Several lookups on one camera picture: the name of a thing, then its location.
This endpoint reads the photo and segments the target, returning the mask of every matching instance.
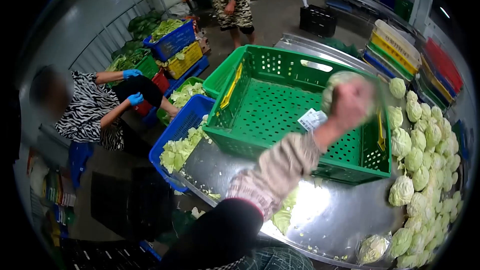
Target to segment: zebra print shirt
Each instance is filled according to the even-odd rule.
[[[100,119],[118,106],[115,92],[95,81],[96,73],[71,73],[73,98],[63,117],[55,123],[58,133],[71,141],[98,142],[108,150],[123,150],[123,130],[117,118],[109,127],[100,129]]]

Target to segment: pile of cabbages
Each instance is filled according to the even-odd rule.
[[[394,97],[405,96],[403,80],[393,78],[389,87]],[[410,134],[401,128],[402,109],[388,107],[392,154],[404,171],[390,188],[388,201],[393,206],[406,205],[408,215],[388,247],[399,268],[421,267],[432,261],[434,249],[445,240],[449,224],[463,205],[460,191],[447,198],[459,178],[460,165],[459,142],[450,122],[439,107],[418,103],[412,91],[406,94],[406,115],[414,123]]]

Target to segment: black pants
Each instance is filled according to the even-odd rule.
[[[130,95],[140,92],[143,99],[156,108],[162,103],[163,93],[151,80],[143,75],[130,77],[112,87],[119,102],[125,101]],[[123,130],[123,151],[131,155],[148,159],[152,146],[142,138],[122,119],[120,125]]]

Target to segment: black plastic crate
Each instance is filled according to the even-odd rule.
[[[320,37],[331,38],[337,27],[337,15],[330,8],[310,4],[300,8],[300,29]]]

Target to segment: blue glove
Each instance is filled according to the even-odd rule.
[[[142,75],[142,72],[138,69],[129,69],[129,70],[124,70],[123,71],[123,79],[124,80],[127,80],[131,77],[134,77],[134,76],[139,76],[139,75]]]
[[[130,95],[129,97],[127,97],[127,99],[130,101],[130,104],[132,106],[139,105],[144,102],[144,96],[140,94],[140,92]]]

